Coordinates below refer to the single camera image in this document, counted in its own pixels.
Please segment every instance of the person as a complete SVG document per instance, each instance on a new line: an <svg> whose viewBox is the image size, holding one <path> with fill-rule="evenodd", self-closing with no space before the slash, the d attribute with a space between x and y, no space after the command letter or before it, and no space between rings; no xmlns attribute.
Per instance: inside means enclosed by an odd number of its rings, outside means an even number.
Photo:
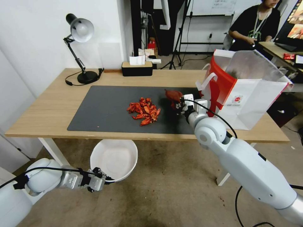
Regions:
<svg viewBox="0 0 303 227"><path fill-rule="evenodd" d="M253 50L257 42L271 41L277 35L280 22L280 11L274 8L278 2L262 0L260 5L246 9L229 30L235 39L230 50Z"/></svg>

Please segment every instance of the lanyard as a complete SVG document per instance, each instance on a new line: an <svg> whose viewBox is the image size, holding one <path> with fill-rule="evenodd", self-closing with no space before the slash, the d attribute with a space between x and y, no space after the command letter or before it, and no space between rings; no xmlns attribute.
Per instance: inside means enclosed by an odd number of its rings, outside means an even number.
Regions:
<svg viewBox="0 0 303 227"><path fill-rule="evenodd" d="M259 26L257 27L258 20L259 20L259 18L258 18L259 13L260 13L260 12L257 12L257 18L256 18L255 26L254 26L254 28L253 28L252 38L255 37L256 33L259 31L259 29L260 29L260 27L262 26L262 24L267 20L267 16L268 16L268 13L269 13L269 12L267 12L265 18L262 20L262 22L261 22L261 23L259 24Z"/></svg>

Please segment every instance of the desk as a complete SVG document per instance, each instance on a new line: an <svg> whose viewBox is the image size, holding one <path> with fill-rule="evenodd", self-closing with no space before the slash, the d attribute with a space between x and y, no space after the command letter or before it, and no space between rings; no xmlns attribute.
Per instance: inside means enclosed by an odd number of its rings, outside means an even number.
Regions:
<svg viewBox="0 0 303 227"><path fill-rule="evenodd" d="M93 84L67 85L64 79L77 71L78 69L63 70L5 135L8 137L39 138L60 165L68 165L69 163L52 138L196 140L194 135L67 131L67 127L91 85L195 87L195 82L203 80L206 71L154 70L150 77L124 77L121 73L102 73L101 78ZM72 77L70 81L77 84L76 77ZM267 113L252 130L237 130L236 132L240 139L249 143L286 143L289 141Z"/></svg>
<svg viewBox="0 0 303 227"><path fill-rule="evenodd" d="M287 50L284 50L281 47L278 47L273 42L260 42L259 44L267 53L269 53L271 56L273 56L275 58L274 60L278 60L283 65L290 67L295 72L303 73L303 69L294 67L294 63L292 61L283 59L284 53L291 53L291 52L288 52ZM303 52L297 52L297 53L293 53L293 54L303 55Z"/></svg>

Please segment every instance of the black tissue box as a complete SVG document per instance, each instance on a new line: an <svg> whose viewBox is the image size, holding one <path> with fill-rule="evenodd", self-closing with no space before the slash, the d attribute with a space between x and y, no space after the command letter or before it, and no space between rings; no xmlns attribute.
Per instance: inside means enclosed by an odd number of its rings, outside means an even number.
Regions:
<svg viewBox="0 0 303 227"><path fill-rule="evenodd" d="M146 61L145 65L130 65L128 61L122 63L123 76L151 76L152 62Z"/></svg>

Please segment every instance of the black t-shirt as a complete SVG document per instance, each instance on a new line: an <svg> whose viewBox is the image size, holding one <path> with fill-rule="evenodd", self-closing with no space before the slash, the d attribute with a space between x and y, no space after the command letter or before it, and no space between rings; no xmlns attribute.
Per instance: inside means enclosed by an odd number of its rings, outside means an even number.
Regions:
<svg viewBox="0 0 303 227"><path fill-rule="evenodd" d="M258 5L252 6L245 10L238 19L231 26L230 30L237 31L244 36L252 37L253 30L257 19ZM257 27L262 21L258 19ZM271 14L259 29L256 39L258 42L265 41L267 36L275 37L278 32L278 26L280 22L280 11L273 8ZM252 45L241 39L236 39L235 43L231 46L230 50L252 50Z"/></svg>

